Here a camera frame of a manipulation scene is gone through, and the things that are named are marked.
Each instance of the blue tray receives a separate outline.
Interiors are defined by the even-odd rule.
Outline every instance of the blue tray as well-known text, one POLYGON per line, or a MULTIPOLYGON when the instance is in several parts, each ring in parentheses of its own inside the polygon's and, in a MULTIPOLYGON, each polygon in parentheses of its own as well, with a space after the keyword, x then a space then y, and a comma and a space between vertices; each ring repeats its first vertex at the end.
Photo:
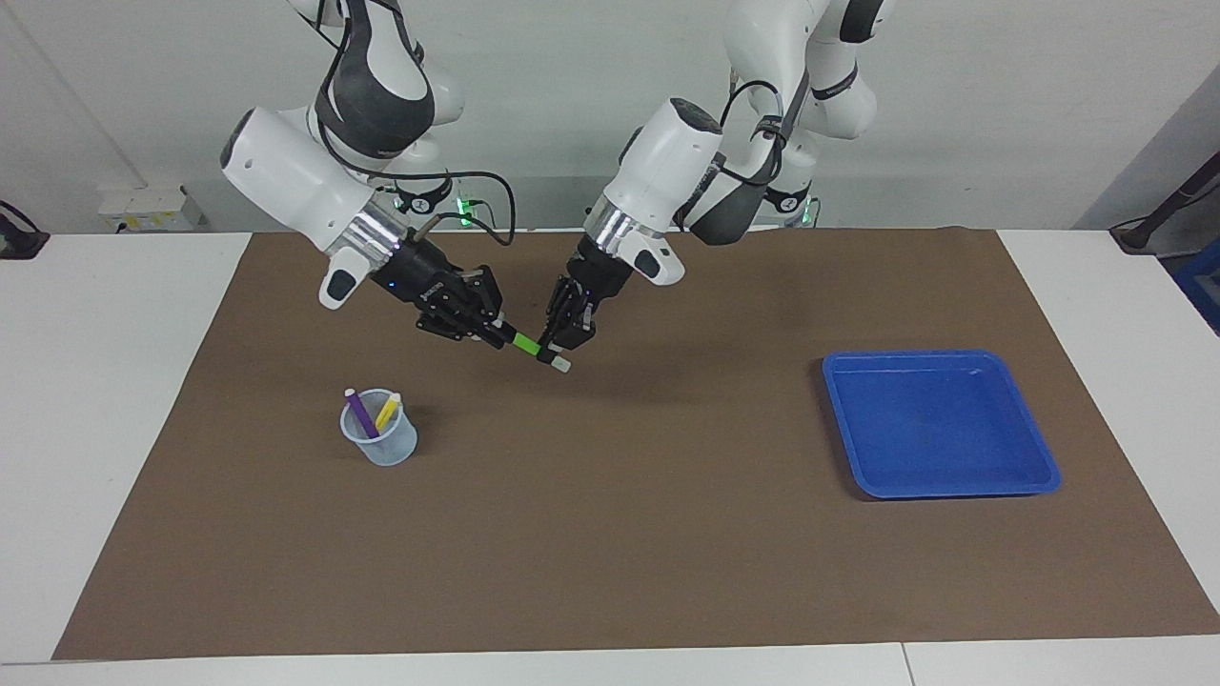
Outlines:
POLYGON ((870 496, 1031 496, 1059 487, 1059 468, 992 353, 836 353, 822 371, 852 474, 870 496))

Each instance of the yellow marker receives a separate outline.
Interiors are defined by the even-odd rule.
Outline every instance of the yellow marker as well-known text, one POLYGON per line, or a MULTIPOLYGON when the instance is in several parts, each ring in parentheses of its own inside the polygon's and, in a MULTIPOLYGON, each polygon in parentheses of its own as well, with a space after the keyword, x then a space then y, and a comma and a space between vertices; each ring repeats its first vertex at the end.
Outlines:
POLYGON ((394 393, 386 400, 382 405, 382 411, 377 414, 377 421, 373 424, 377 426, 377 431, 383 431, 389 420, 394 419, 394 413, 398 411, 398 406, 403 404, 403 395, 394 393))

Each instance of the green marker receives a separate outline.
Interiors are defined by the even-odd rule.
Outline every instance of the green marker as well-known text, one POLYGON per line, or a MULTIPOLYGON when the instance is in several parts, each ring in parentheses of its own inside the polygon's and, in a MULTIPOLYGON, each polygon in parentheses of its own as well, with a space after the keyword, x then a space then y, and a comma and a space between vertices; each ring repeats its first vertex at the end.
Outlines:
POLYGON ((512 339, 512 344, 516 345, 517 348, 521 348, 532 356, 538 356, 538 353, 542 352, 542 345, 539 345, 533 341, 533 338, 529 338, 528 336, 521 333, 520 331, 517 332, 517 337, 512 339))
MULTIPOLYGON (((525 350, 531 358, 537 358, 538 353, 542 352, 542 345, 539 345, 533 338, 529 338, 528 336, 521 333, 520 331, 517 332, 517 336, 512 339, 512 344, 525 350)), ((572 369, 572 363, 556 355, 555 359, 550 361, 550 366, 558 369, 564 374, 567 374, 567 371, 572 369)))

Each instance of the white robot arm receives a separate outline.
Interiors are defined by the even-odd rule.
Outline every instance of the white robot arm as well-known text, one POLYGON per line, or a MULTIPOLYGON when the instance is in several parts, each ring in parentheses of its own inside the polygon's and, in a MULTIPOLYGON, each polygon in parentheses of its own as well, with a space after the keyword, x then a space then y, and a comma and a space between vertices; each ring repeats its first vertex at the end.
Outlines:
POLYGON ((736 0, 725 46, 733 82, 742 85, 728 106, 748 93, 760 117, 748 159, 738 166, 709 151, 720 145, 728 106, 720 122, 686 101, 682 116, 671 114, 678 101, 662 106, 627 144, 617 176, 584 223, 587 236, 551 297, 538 359, 592 338, 593 314, 632 271, 658 286, 682 277, 664 238, 670 226, 723 245, 745 234, 765 200, 781 215, 799 211, 817 160, 814 134, 854 139, 876 116, 855 54, 892 11, 892 0, 736 0), (642 201, 653 194, 666 203, 642 201))
POLYGON ((461 116, 461 89, 426 59, 398 0, 289 1, 320 33, 322 26, 343 26, 343 39, 311 106, 246 112, 221 154, 224 176, 329 258, 318 289, 327 308, 342 306, 367 277, 418 308, 423 331, 495 348, 520 345, 504 321, 490 267, 451 265, 423 238, 432 222, 416 232, 372 200, 376 179, 393 179, 410 199, 401 212, 481 223, 437 209, 454 177, 486 176, 509 192, 515 225, 503 178, 449 172, 439 161, 428 131, 461 116))

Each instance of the table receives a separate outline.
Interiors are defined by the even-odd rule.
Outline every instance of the table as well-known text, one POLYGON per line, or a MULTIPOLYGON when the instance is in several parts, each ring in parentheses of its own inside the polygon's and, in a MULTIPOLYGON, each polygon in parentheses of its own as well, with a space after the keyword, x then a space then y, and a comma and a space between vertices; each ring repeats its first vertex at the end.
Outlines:
MULTIPOLYGON (((1220 605, 1220 341, 1150 258, 1002 232, 1089 393, 1220 605)), ((0 269, 0 682, 1214 682, 1220 637, 715 651, 45 662, 248 236, 57 237, 0 269), (65 421, 72 416, 73 421, 65 421)))

